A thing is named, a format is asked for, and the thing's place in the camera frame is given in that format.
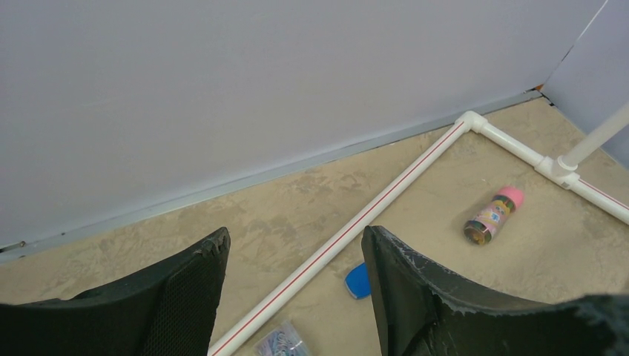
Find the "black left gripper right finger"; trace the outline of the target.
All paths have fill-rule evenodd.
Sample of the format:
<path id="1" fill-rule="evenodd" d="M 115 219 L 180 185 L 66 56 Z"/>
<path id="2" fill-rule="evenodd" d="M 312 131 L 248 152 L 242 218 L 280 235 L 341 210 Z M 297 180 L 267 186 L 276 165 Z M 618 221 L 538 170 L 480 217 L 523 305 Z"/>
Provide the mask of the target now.
<path id="1" fill-rule="evenodd" d="M 383 355 L 626 355 L 628 296 L 540 303 L 480 285 L 382 226 L 361 248 Z"/>

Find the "white PVC pipe frame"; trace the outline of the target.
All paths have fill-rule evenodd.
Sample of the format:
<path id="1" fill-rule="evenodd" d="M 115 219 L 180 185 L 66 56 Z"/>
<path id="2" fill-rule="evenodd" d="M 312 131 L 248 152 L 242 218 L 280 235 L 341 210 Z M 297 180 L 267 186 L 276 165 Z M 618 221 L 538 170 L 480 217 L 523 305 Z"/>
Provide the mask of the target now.
<path id="1" fill-rule="evenodd" d="M 463 233 L 504 186 L 524 202 L 486 245 Z M 628 290 L 628 227 L 486 137 L 449 125 L 211 201 L 231 250 L 211 355 L 254 355 L 289 321 L 314 355 L 379 355 L 344 278 L 381 225 L 458 274 L 543 303 Z"/>

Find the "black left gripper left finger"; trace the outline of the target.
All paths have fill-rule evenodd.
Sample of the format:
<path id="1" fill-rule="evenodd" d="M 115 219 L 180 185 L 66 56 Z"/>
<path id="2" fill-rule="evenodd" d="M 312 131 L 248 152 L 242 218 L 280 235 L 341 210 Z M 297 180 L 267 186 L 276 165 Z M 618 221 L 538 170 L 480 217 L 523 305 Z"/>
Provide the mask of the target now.
<path id="1" fill-rule="evenodd" d="M 185 250 L 68 300 L 1 305 L 3 355 L 206 355 L 231 239 Z"/>

